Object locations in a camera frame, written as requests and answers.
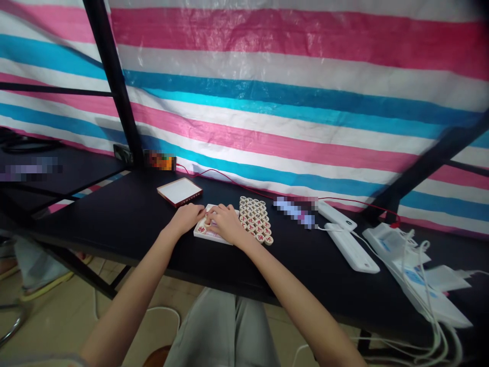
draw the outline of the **slipper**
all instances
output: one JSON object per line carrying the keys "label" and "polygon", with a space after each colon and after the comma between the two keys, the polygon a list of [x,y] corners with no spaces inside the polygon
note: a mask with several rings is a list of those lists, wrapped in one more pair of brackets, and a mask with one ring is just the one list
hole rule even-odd
{"label": "slipper", "polygon": [[18,271],[19,271],[19,265],[16,265],[12,269],[7,270],[3,274],[0,274],[0,281],[7,279],[9,276],[17,273]]}
{"label": "slipper", "polygon": [[[92,259],[93,259],[92,255],[87,255],[82,261],[85,265],[88,265],[92,261]],[[20,300],[22,302],[28,302],[38,297],[41,297],[43,294],[46,294],[57,285],[70,280],[73,277],[73,275],[74,275],[73,272],[68,272],[65,275],[59,277],[58,279],[53,280],[51,283],[48,283],[43,287],[40,287],[39,289],[35,290],[33,293],[28,295],[25,294],[25,290],[24,290],[24,294],[20,296]]]}

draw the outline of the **white stripe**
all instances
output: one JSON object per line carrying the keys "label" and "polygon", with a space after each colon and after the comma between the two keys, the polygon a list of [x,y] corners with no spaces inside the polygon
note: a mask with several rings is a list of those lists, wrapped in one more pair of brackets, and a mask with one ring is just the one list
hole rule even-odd
{"label": "white stripe", "polygon": [[260,166],[277,171],[292,172],[295,174],[315,174],[321,177],[352,179],[363,182],[385,184],[397,174],[387,171],[378,171],[365,168],[350,168],[327,166],[316,163],[308,163],[281,158],[273,155],[252,153],[221,145],[206,143],[198,140],[189,139],[178,134],[174,134],[145,123],[136,122],[140,127],[140,132],[146,135],[163,139],[171,144],[175,144],[184,149],[206,155],[210,158]]}
{"label": "white stripe", "polygon": [[37,28],[35,25],[27,23],[23,19],[19,19],[3,11],[0,11],[0,33],[9,36],[22,37],[35,41],[71,47],[81,52],[82,54],[87,55],[88,57],[100,62],[100,54],[98,53],[97,45],[95,43],[84,43],[65,40],[40,28]]}
{"label": "white stripe", "polygon": [[31,110],[72,117],[79,120],[88,121],[97,126],[123,131],[122,124],[118,117],[79,110],[63,103],[19,95],[7,91],[0,91],[0,101],[13,106],[25,107]]}
{"label": "white stripe", "polygon": [[[194,161],[190,161],[181,157],[177,157],[177,162],[181,165],[183,165],[189,172],[204,172],[205,170],[212,168],[212,167],[206,167],[201,164],[198,164]],[[246,185],[250,186],[252,188],[257,188],[260,190],[270,190],[274,192],[279,192],[282,194],[292,194],[292,195],[299,195],[299,196],[307,196],[307,197],[337,197],[337,198],[343,198],[343,199],[351,199],[351,200],[358,200],[358,201],[363,201],[363,202],[372,202],[373,198],[369,198],[366,196],[352,196],[352,195],[343,195],[343,194],[338,194],[334,192],[329,192],[329,191],[319,191],[319,190],[313,190],[309,189],[304,186],[288,186],[284,185],[282,183],[278,182],[269,182],[269,181],[257,181],[249,178],[244,178],[241,176],[238,176],[235,173],[227,172],[227,171],[220,171],[224,173],[225,175],[229,176],[231,179],[233,179],[235,182],[241,184],[241,185]],[[209,171],[206,172],[203,177],[210,177],[214,178],[217,180],[221,181],[228,181],[227,178],[222,176],[219,173],[216,173],[214,171]],[[339,201],[343,204],[350,205],[351,202],[348,201]],[[352,205],[355,206],[362,206],[361,204],[357,203],[351,203]]]}
{"label": "white stripe", "polygon": [[[350,127],[318,124],[280,116],[237,111],[169,99],[160,99],[147,92],[127,86],[129,99],[135,103],[167,111],[186,119],[215,123],[258,131],[282,137],[315,143],[329,143],[377,151],[389,151],[420,155],[434,143],[431,139],[378,133]],[[457,156],[462,161],[484,166],[487,149],[467,147]]]}
{"label": "white stripe", "polygon": [[5,74],[33,79],[50,86],[87,89],[102,92],[111,91],[107,80],[69,74],[62,71],[51,70],[33,65],[20,64],[8,59],[0,58],[0,71]]}
{"label": "white stripe", "polygon": [[481,220],[456,217],[443,212],[430,212],[423,209],[411,208],[404,205],[399,206],[398,213],[402,217],[427,220],[448,227],[489,234],[489,225],[487,225],[488,222]]}
{"label": "white stripe", "polygon": [[118,45],[124,69],[331,89],[432,102],[482,112],[489,83],[449,71],[273,53],[238,53]]}
{"label": "white stripe", "polygon": [[489,149],[474,148],[469,146],[453,157],[452,160],[473,166],[489,168]]}
{"label": "white stripe", "polygon": [[451,22],[473,21],[482,18],[482,14],[480,14],[473,2],[459,0],[108,0],[108,2],[113,9],[185,7],[194,9],[233,10],[271,8],[328,12],[360,12]]}
{"label": "white stripe", "polygon": [[65,7],[77,7],[84,9],[83,0],[10,0],[14,3],[25,5],[61,5]]}
{"label": "white stripe", "polygon": [[413,191],[442,196],[446,198],[460,199],[481,204],[489,204],[489,191],[474,187],[455,185],[442,181],[426,179]]}
{"label": "white stripe", "polygon": [[116,142],[112,142],[107,139],[94,138],[85,135],[78,135],[66,130],[56,129],[44,125],[32,124],[29,122],[18,121],[5,116],[0,117],[0,125],[24,130],[25,132],[31,134],[40,134],[44,136],[49,136],[55,139],[62,139],[73,143],[83,144],[84,146],[89,148],[100,149],[100,150],[105,150],[110,152],[114,150],[113,145],[116,144]]}

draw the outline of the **person's leg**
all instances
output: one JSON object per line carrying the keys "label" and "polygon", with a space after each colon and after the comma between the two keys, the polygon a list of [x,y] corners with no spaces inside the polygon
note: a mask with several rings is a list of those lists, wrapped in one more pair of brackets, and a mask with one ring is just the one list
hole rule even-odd
{"label": "person's leg", "polygon": [[235,367],[279,367],[263,304],[244,297],[236,300]]}
{"label": "person's leg", "polygon": [[234,367],[236,296],[206,288],[182,323],[165,367]]}

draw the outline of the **floor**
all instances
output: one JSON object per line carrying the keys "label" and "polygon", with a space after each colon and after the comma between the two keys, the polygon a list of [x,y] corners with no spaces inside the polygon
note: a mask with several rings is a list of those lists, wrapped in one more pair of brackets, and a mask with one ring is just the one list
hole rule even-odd
{"label": "floor", "polygon": [[[102,259],[95,258],[90,267],[99,271],[101,264]],[[105,281],[111,282],[122,268],[121,264],[107,261],[100,275]],[[20,286],[20,273],[0,282],[0,304],[11,303],[18,296]],[[183,319],[201,290],[200,285],[165,276],[150,306],[164,305],[175,308]],[[98,313],[103,315],[110,300],[101,294],[97,294],[97,300]],[[26,355],[77,352],[96,323],[93,288],[77,276],[30,302],[29,305],[29,318],[17,334],[0,349],[0,360]],[[290,367],[296,349],[305,344],[305,341],[292,325],[284,309],[266,304],[265,310],[281,365]],[[0,313],[1,335],[10,329],[14,320],[13,312]],[[152,351],[172,343],[176,327],[177,320],[173,313],[161,309],[148,312],[123,365],[142,366]],[[350,326],[343,328],[352,337],[358,337],[360,333],[359,329]],[[318,364],[314,361],[311,351],[305,348],[300,351],[296,366],[317,367]]]}

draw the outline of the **metal bar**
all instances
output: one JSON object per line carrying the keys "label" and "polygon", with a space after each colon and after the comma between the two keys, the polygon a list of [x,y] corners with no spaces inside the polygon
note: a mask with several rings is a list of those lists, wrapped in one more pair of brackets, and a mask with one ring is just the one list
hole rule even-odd
{"label": "metal bar", "polygon": [[[392,198],[399,200],[417,185],[435,173],[447,160],[452,159],[489,128],[489,110],[471,127],[454,127],[439,142],[409,167],[394,183],[381,192],[372,203],[380,207],[389,205]],[[376,220],[381,209],[369,206],[362,211],[367,220]]]}
{"label": "metal bar", "polygon": [[[360,338],[364,338],[364,337],[372,337],[372,334],[369,333],[368,331],[365,331],[364,329],[362,329],[362,330],[360,330]],[[368,339],[359,339],[358,340],[357,349],[360,352],[360,354],[367,353],[369,348],[370,348],[370,340],[368,340]]]}
{"label": "metal bar", "polygon": [[481,175],[484,177],[489,177],[489,170],[485,169],[485,168],[468,165],[466,163],[455,162],[452,160],[446,160],[445,165],[455,167],[455,168],[459,168],[461,170],[464,170],[467,172],[472,172],[472,173],[475,173],[475,174],[478,174],[478,175]]}
{"label": "metal bar", "polygon": [[76,255],[68,249],[48,245],[40,242],[43,249],[57,261],[66,266],[73,273],[78,275],[93,288],[101,292],[110,299],[114,299],[117,292],[105,280],[100,278],[92,269],[83,263]]}
{"label": "metal bar", "polygon": [[63,194],[59,194],[59,193],[54,192],[54,191],[51,191],[51,190],[39,189],[39,188],[35,188],[35,187],[32,187],[32,186],[5,185],[5,187],[6,188],[9,188],[9,189],[12,189],[12,190],[26,191],[26,192],[30,192],[30,193],[33,193],[33,194],[51,196],[51,197],[57,198],[59,200],[63,200],[63,199],[68,199],[68,200],[73,200],[73,201],[79,200],[79,198],[77,198],[76,196],[63,195]]}
{"label": "metal bar", "polygon": [[116,44],[112,36],[111,25],[108,21],[107,10],[103,0],[83,0],[85,10],[97,43],[105,74],[111,91],[114,93],[114,103],[126,135],[127,144],[132,152],[136,168],[143,168],[144,156],[134,115],[132,114],[129,96],[127,95],[124,75],[122,74]]}
{"label": "metal bar", "polygon": [[126,265],[124,269],[122,269],[122,271],[119,273],[119,275],[117,275],[117,277],[112,281],[111,287],[115,289],[119,285],[121,280],[126,276],[127,272],[131,270],[131,268],[132,267],[130,265]]}
{"label": "metal bar", "polygon": [[93,95],[98,97],[114,96],[112,92],[92,91],[86,89],[61,88],[61,87],[51,87],[51,86],[39,86],[34,84],[5,83],[5,82],[0,82],[0,90],[36,92],[36,93]]}

